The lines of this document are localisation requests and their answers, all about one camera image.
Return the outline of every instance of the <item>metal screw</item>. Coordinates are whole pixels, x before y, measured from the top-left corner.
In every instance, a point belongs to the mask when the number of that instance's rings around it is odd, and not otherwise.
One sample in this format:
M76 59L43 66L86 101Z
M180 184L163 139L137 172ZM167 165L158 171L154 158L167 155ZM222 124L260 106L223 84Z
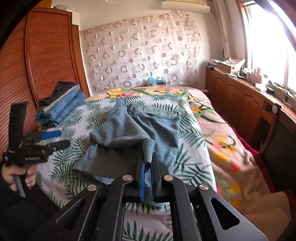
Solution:
M96 190L96 185L94 185L94 184L88 185L87 190L89 190L90 192L95 191Z
M132 179L132 176L131 175L124 175L122 177L122 179L125 180L125 181L130 181Z
M199 187L200 190L202 190L202 191L206 191L206 190L209 189L209 186L208 186L207 184L204 184L204 183L200 184L198 187Z
M174 179L174 177L171 176L171 175L165 175L164 179L165 179L166 181L172 181L172 180Z

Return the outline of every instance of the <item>hand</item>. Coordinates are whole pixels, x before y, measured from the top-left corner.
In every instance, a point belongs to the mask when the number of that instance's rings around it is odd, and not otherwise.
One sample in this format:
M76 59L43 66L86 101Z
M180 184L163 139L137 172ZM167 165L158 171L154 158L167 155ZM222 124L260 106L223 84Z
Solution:
M17 191L17 186L15 184L14 175L24 175L26 173L26 169L24 167L20 167L12 164L10 167L2 166L2 177L5 182L9 185L9 187L13 191ZM27 177L25 179L27 187L33 187L36 183L36 165L31 165L27 170Z

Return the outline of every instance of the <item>wall curtain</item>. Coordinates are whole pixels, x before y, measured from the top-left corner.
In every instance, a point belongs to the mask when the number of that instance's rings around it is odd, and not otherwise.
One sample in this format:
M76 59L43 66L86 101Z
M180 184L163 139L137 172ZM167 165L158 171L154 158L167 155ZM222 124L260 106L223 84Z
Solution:
M228 59L229 57L233 57L232 49L230 45L229 39L229 20L227 10L224 4L224 0L212 0L214 5L214 13L218 20L219 27L221 30L222 38L223 38L223 53L224 58Z
M149 76L191 85L200 34L188 14L174 12L107 23L81 32L92 93L144 86Z

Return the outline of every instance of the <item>blue garment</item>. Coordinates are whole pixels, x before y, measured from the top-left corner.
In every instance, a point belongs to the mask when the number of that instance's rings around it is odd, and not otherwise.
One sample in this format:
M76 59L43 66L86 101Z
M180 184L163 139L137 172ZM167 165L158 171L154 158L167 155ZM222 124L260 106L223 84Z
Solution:
M143 159L151 163L152 153L173 173L173 163L179 148L180 116L170 117L145 113L126 105L120 98L111 109L107 120L90 133L93 142L85 155L78 160L73 171L83 178L87 176L105 184L127 174L128 167ZM152 204L151 175L145 174L144 201Z
M76 107L80 106L86 99L85 94L78 91L75 97L69 102L69 104L62 110L60 115L53 121L53 125L59 125L65 117L71 113Z
M60 115L69 102L75 97L79 91L80 86L76 87L63 96L50 110L43 112L38 111L36 114L36 121L44 128L50 128L53 126L53 121Z

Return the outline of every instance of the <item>bed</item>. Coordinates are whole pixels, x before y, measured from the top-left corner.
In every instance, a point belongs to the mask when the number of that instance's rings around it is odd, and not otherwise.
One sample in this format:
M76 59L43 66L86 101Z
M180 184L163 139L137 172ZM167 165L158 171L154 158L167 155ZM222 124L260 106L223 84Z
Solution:
M182 145L172 160L173 175L192 185L210 185L269 240L280 236L291 219L287 195L270 192L256 163L260 161L256 152L214 111L209 99L194 88L118 88L88 98L55 128L62 131L61 137L43 142L71 142L70 148L55 152L47 163L38 165L38 184L54 203L62 208L89 184L75 176L72 167L90 145L89 132L106 120L119 98L146 112L184 114L180 121ZM127 203L123 240L172 239L169 204L156 207Z

